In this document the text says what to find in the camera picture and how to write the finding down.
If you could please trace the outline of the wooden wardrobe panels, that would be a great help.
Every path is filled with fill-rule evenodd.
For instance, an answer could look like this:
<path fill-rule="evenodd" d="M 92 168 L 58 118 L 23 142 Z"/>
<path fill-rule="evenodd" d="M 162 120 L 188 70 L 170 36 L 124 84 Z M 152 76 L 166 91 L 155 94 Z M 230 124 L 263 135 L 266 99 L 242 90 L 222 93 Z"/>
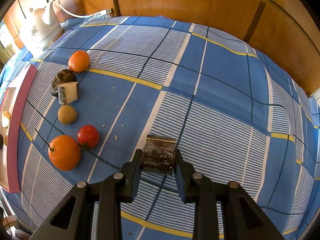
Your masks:
<path fill-rule="evenodd" d="M 30 8 L 49 0 L 1 0 L 1 19 L 21 47 L 19 29 Z M 230 33 L 269 56 L 311 95 L 319 88 L 319 0 L 60 0 L 59 20 L 67 11 L 114 16 L 165 16 Z"/>

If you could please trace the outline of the white ceramic electric kettle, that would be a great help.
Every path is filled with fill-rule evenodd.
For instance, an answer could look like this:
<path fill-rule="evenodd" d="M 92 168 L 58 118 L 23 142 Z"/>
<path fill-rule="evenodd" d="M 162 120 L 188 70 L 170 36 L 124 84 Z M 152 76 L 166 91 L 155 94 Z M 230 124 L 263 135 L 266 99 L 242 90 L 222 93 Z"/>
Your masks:
<path fill-rule="evenodd" d="M 20 39 L 35 58 L 43 53 L 44 48 L 61 31 L 60 21 L 53 9 L 53 1 L 50 1 L 43 9 L 29 9 L 29 14 L 20 27 Z"/>

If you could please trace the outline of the dark brown dried fruit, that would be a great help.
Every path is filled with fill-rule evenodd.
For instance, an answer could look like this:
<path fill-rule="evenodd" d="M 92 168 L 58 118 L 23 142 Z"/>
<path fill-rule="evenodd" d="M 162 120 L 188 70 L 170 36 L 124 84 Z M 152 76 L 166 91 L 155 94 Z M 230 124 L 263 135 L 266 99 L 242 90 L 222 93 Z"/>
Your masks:
<path fill-rule="evenodd" d="M 76 82 L 76 75 L 68 69 L 59 71 L 53 78 L 51 83 L 51 94 L 54 97 L 58 97 L 57 87 L 62 83 Z"/>

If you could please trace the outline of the small orange tangerine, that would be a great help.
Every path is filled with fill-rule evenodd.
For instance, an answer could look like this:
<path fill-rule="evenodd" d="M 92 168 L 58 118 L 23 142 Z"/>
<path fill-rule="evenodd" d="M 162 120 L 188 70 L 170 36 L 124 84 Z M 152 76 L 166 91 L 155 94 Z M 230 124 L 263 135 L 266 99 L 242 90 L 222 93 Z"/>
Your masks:
<path fill-rule="evenodd" d="M 69 70 L 77 74 L 84 72 L 89 65 L 90 56 L 86 51 L 83 50 L 76 51 L 68 60 Z"/>

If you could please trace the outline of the pink-rimmed white tray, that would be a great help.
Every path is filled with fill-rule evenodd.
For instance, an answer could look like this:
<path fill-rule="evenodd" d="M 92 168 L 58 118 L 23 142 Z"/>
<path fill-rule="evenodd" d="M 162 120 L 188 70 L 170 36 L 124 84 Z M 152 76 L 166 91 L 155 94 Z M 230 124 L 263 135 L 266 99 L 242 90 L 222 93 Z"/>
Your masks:
<path fill-rule="evenodd" d="M 24 104 L 37 73 L 37 68 L 29 64 L 10 83 L 4 93 L 1 112 L 10 114 L 7 127 L 1 127 L 1 136 L 7 139 L 7 144 L 1 149 L 1 187 L 8 193 L 20 192 L 18 179 L 18 136 L 21 128 L 21 118 Z"/>

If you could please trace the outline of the blue plaid tablecloth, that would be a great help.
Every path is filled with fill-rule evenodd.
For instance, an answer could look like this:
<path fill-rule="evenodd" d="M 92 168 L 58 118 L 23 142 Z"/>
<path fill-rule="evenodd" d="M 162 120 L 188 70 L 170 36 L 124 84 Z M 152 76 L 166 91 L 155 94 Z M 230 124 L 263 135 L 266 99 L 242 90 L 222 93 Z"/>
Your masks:
<path fill-rule="evenodd" d="M 78 117 L 62 124 L 51 94 L 56 74 L 78 50 L 90 65 L 76 75 Z M 285 239 L 302 239 L 319 215 L 319 106 L 268 56 L 203 25 L 157 17 L 80 21 L 42 55 L 18 51 L 1 73 L 5 91 L 33 64 L 37 73 L 18 136 L 19 193 L 5 193 L 34 231 L 78 182 L 118 172 L 148 134 L 176 139 L 183 159 L 219 183 L 237 181 Z M 77 143 L 82 126 L 100 135 L 81 147 L 71 171 L 48 157 L 55 137 Z"/>

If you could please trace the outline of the large orange with stem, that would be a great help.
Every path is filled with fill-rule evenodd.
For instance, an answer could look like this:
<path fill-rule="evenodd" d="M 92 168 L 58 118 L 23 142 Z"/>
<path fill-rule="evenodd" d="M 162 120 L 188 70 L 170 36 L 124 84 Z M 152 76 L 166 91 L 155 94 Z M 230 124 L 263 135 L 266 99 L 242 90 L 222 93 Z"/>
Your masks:
<path fill-rule="evenodd" d="M 48 146 L 48 157 L 57 169 L 71 171 L 76 168 L 81 158 L 81 151 L 79 144 L 72 137 L 60 135 L 48 143 L 38 130 L 36 133 Z"/>

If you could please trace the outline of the cut sugarcane piece white end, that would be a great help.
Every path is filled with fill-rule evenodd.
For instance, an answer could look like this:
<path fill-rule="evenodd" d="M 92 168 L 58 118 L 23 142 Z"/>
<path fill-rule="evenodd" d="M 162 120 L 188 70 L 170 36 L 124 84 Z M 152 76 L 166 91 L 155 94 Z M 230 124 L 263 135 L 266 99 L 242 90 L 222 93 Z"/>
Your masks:
<path fill-rule="evenodd" d="M 59 84 L 57 87 L 58 100 L 61 105 L 68 105 L 79 99 L 78 82 L 68 82 Z"/>

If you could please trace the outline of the yellow peeled fruit piece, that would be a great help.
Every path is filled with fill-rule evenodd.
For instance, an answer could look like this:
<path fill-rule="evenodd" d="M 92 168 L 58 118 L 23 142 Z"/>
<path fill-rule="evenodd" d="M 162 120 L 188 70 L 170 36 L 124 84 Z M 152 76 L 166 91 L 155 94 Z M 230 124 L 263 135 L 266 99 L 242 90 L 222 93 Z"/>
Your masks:
<path fill-rule="evenodd" d="M 10 124 L 11 114 L 9 111 L 3 111 L 1 114 L 1 125 L 3 128 L 7 128 Z"/>

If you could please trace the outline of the red cherry tomato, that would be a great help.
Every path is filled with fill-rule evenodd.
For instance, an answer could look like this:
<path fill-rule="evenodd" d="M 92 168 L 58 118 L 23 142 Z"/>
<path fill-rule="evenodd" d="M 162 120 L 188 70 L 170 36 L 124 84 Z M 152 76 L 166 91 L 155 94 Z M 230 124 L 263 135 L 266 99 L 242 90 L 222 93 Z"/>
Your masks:
<path fill-rule="evenodd" d="M 94 126 L 85 125 L 79 129 L 77 140 L 81 147 L 95 148 L 99 144 L 100 135 Z"/>

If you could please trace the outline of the small tan round fruit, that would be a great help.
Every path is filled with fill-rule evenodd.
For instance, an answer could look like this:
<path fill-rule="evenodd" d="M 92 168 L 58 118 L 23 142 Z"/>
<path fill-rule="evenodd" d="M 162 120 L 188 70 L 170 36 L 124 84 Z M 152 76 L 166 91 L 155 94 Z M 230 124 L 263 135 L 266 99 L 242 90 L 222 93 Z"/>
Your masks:
<path fill-rule="evenodd" d="M 62 124 L 67 125 L 75 122 L 78 114 L 71 105 L 63 105 L 59 108 L 57 117 Z"/>

